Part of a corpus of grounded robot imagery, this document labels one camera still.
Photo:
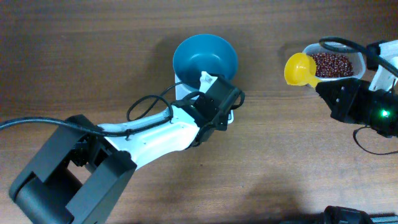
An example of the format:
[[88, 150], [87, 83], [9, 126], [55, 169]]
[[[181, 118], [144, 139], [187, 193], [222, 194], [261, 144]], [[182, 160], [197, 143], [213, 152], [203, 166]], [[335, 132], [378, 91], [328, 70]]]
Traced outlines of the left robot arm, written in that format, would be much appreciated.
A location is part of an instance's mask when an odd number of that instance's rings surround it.
[[126, 123], [94, 125], [83, 115], [3, 122], [2, 129], [57, 126], [13, 181], [9, 196], [33, 223], [104, 223], [136, 170], [225, 131], [229, 113], [244, 97], [229, 80], [203, 74], [198, 91], [167, 103], [161, 113]]

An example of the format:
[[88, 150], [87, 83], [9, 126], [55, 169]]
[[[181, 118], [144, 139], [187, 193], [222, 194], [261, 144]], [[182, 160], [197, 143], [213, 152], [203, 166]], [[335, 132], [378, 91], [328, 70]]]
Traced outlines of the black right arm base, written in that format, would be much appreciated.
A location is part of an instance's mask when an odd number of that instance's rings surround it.
[[397, 215], [371, 217], [353, 208], [328, 206], [321, 214], [321, 224], [397, 224]]

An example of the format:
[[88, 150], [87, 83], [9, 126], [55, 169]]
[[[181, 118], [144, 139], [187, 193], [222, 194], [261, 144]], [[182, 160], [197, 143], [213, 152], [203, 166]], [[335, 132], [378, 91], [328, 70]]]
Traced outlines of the yellow plastic measuring scoop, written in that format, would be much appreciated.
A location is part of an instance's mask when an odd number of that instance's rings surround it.
[[305, 53], [291, 56], [284, 68], [284, 78], [288, 85], [310, 85], [315, 88], [321, 80], [315, 76], [317, 65], [314, 59]]

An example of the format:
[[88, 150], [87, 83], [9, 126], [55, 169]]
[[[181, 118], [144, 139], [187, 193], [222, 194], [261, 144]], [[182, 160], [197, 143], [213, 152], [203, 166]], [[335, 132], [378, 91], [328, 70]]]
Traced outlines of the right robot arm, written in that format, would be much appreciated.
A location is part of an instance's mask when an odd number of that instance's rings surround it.
[[356, 78], [320, 82], [316, 92], [331, 109], [331, 117], [348, 124], [369, 126], [385, 137], [397, 136], [397, 95], [371, 91], [370, 83]]

